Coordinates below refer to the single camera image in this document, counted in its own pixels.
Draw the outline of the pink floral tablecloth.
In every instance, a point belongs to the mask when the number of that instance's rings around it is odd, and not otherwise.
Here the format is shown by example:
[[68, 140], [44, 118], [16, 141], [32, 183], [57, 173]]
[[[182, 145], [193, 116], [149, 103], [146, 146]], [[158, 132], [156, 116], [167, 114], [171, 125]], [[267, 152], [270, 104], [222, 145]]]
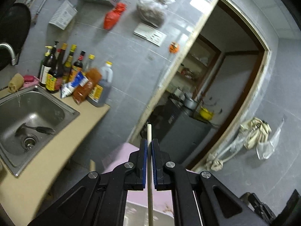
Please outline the pink floral tablecloth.
[[[111, 172], [116, 166], [128, 161], [132, 152], [139, 150], [130, 143], [122, 143], [103, 159], [105, 170], [102, 173]], [[141, 206], [147, 206], [147, 191], [130, 191], [127, 200]], [[161, 213], [174, 215], [171, 191], [157, 191], [153, 188], [153, 208]]]

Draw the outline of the clear plastic bag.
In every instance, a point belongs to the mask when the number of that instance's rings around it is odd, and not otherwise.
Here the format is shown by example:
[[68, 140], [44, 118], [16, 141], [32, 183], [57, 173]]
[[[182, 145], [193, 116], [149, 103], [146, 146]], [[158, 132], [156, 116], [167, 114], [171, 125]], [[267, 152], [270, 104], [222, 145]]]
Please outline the clear plastic bag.
[[273, 136], [267, 140], [266, 142], [261, 142], [256, 147], [256, 153], [259, 160], [267, 160], [274, 153], [280, 139], [281, 128], [284, 124], [285, 120], [282, 119], [280, 125], [277, 130], [273, 134]]

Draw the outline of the yellow bowl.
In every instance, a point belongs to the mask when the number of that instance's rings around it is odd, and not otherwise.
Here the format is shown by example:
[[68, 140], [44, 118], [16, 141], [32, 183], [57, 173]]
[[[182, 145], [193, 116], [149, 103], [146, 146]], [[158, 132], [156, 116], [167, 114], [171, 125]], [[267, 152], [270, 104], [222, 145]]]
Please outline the yellow bowl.
[[214, 116], [213, 112], [211, 112], [208, 109], [203, 108], [203, 107], [200, 108], [199, 114], [203, 119], [208, 120], [208, 121], [210, 121]]

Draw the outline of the aluminium pot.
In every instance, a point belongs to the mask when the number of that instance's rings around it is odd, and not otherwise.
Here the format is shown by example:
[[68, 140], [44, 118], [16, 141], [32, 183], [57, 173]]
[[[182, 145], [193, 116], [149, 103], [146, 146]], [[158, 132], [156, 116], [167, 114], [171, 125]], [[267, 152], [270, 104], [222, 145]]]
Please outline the aluminium pot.
[[189, 110], [195, 110], [196, 107], [198, 106], [197, 101], [191, 99], [191, 98], [185, 98], [184, 99], [184, 106], [185, 108], [189, 109]]

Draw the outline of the large vinegar jug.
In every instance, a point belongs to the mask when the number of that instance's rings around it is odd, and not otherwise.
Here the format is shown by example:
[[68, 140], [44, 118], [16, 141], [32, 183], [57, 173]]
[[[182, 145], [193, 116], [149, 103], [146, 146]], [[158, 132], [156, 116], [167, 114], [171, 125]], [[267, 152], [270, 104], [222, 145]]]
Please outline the large vinegar jug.
[[102, 75], [101, 80], [95, 85], [87, 97], [87, 101], [95, 107], [102, 107], [109, 96], [113, 81], [112, 62], [107, 61], [100, 69], [100, 73]]

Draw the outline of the stainless steel sink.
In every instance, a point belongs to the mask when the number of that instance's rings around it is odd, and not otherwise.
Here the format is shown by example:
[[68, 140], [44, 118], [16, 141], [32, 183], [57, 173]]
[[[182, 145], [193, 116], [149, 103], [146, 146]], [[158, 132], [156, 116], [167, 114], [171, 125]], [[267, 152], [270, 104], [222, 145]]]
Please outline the stainless steel sink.
[[[15, 177], [60, 131], [80, 113], [40, 86], [22, 89], [1, 98], [1, 158]], [[23, 123], [31, 127], [48, 127], [52, 135], [31, 129], [15, 132]]]

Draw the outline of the orange spice bag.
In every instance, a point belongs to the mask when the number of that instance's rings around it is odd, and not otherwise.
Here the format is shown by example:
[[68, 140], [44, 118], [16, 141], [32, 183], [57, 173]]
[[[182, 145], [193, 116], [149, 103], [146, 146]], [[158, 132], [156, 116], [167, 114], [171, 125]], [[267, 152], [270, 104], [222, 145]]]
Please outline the orange spice bag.
[[86, 73], [84, 82], [79, 84], [72, 95], [72, 98], [77, 105], [87, 98], [88, 94], [90, 94], [101, 78], [102, 75], [97, 68], [92, 68]]

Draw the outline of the dark soy sauce bottle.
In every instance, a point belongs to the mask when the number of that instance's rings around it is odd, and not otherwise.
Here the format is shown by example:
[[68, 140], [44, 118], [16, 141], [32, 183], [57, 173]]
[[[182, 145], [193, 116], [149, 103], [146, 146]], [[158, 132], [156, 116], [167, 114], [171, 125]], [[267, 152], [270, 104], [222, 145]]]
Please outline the dark soy sauce bottle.
[[46, 81], [46, 90], [50, 93], [56, 93], [60, 90], [62, 85], [62, 78], [63, 78], [63, 58], [65, 55], [65, 51], [67, 49], [67, 43], [63, 43], [62, 47], [59, 50], [59, 54], [54, 64], [54, 67], [49, 70], [47, 74], [47, 81]]

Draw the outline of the loofah sponge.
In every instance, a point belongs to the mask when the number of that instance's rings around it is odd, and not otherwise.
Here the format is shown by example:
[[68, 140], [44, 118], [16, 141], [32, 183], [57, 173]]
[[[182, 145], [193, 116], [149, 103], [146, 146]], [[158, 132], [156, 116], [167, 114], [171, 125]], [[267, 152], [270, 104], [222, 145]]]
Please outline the loofah sponge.
[[8, 84], [10, 93], [17, 92], [24, 84], [24, 77], [20, 73], [16, 73]]

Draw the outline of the chrome faucet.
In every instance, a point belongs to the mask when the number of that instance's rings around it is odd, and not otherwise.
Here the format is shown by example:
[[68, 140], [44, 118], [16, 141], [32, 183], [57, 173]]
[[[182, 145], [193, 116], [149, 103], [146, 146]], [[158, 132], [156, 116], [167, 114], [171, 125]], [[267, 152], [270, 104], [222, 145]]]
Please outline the chrome faucet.
[[5, 48], [9, 52], [9, 54], [11, 56], [11, 65], [15, 66], [16, 65], [16, 55], [15, 55], [13, 47], [8, 43], [3, 42], [0, 44], [0, 48]]

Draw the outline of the red plastic bag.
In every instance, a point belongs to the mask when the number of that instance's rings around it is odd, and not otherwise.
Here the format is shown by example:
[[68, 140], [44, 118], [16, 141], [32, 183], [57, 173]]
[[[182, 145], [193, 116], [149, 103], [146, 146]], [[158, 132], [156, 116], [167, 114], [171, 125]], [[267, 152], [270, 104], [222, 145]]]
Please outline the red plastic bag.
[[103, 28], [105, 30], [111, 30], [119, 21], [122, 13], [127, 9], [127, 5], [124, 3], [118, 3], [115, 8], [109, 11], [105, 15]]

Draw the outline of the hanging dried goods bag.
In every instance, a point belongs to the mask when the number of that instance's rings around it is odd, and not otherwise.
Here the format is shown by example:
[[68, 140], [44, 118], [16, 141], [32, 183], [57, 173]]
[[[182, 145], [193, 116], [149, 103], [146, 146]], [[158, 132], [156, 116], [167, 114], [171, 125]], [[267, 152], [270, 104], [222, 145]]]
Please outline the hanging dried goods bag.
[[138, 0], [136, 8], [143, 21], [160, 27], [166, 19], [168, 6], [174, 2], [175, 0]]

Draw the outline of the black wok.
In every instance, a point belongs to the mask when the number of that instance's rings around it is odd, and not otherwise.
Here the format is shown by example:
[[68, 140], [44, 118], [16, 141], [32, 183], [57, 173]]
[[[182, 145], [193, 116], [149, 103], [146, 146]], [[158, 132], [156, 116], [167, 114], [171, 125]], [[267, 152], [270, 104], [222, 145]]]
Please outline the black wok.
[[[23, 3], [15, 3], [1, 20], [1, 43], [10, 44], [16, 55], [16, 64], [31, 25], [31, 12]], [[1, 48], [1, 70], [11, 64], [11, 56]]]

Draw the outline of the orange wall plug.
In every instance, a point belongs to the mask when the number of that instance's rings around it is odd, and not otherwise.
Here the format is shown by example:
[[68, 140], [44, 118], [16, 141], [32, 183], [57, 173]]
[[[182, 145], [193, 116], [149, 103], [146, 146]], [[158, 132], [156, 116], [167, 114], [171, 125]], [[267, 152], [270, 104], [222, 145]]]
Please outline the orange wall plug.
[[176, 54], [180, 49], [180, 45], [177, 43], [177, 42], [172, 42], [170, 45], [169, 45], [169, 52], [171, 54]]

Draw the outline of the white wall box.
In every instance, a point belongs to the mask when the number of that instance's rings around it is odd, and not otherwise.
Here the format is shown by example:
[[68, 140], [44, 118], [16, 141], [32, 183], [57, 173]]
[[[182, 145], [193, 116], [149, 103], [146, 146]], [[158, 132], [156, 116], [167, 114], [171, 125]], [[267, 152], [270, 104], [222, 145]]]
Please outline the white wall box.
[[54, 13], [49, 24], [65, 30], [77, 13], [78, 11], [72, 3], [69, 0], [65, 0]]

